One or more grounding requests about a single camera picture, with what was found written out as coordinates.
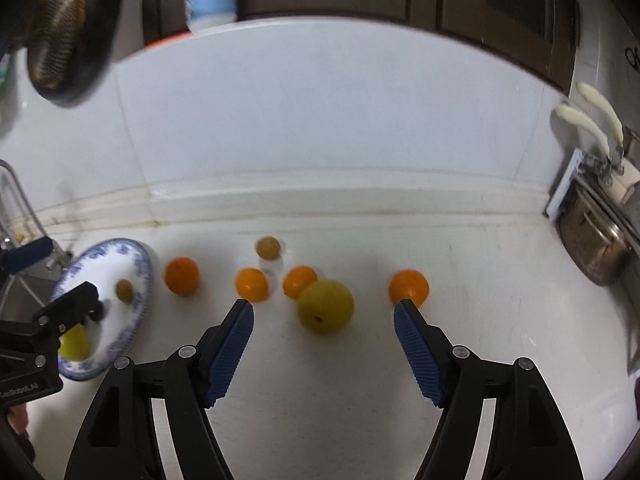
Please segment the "person right hand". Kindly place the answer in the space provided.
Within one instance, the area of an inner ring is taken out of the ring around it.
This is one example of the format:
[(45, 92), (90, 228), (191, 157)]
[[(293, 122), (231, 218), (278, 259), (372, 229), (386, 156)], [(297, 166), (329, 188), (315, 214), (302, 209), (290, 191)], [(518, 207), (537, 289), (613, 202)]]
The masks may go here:
[(29, 423), (26, 404), (18, 404), (9, 408), (6, 415), (13, 431), (20, 437), (28, 438), (27, 426)]

